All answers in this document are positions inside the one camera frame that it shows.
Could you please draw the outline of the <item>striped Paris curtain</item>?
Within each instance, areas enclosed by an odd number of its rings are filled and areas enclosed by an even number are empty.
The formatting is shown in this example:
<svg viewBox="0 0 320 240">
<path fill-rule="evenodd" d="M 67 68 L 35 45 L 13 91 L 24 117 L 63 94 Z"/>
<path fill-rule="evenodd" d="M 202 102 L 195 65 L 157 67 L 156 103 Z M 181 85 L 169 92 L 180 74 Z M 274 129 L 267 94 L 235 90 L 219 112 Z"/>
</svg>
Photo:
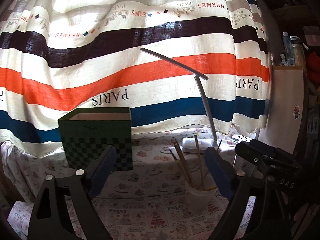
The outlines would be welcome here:
<svg viewBox="0 0 320 240">
<path fill-rule="evenodd" d="M 134 134 L 266 125 L 270 55 L 257 0 L 12 0 L 1 13 L 1 141 L 35 156 L 61 146 L 80 107 L 129 107 Z"/>
</svg>

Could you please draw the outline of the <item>green checkered box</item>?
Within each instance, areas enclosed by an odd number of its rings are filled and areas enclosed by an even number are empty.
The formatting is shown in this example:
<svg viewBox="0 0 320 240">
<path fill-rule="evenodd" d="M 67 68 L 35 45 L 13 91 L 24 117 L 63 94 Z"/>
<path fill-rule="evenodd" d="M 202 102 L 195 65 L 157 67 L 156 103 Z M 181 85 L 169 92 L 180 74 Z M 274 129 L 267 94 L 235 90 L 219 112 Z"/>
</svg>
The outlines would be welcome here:
<svg viewBox="0 0 320 240">
<path fill-rule="evenodd" d="M 129 107 L 77 108 L 58 120 L 70 168 L 86 168 L 107 146 L 116 149 L 116 171 L 133 170 Z"/>
</svg>

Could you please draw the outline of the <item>translucent plastic cup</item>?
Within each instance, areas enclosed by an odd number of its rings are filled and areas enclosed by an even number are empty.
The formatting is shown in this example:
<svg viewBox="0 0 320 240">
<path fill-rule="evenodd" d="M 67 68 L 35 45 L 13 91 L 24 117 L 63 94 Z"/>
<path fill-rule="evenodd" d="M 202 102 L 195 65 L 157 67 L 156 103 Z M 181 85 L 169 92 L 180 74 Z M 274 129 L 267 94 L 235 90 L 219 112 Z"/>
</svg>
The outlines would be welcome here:
<svg viewBox="0 0 320 240">
<path fill-rule="evenodd" d="M 217 192 L 217 186 L 210 174 L 204 178 L 204 191 L 202 187 L 199 190 L 194 189 L 189 183 L 185 183 L 186 198 L 185 203 L 188 210 L 193 213 L 202 212 L 209 204 L 213 195 Z"/>
</svg>

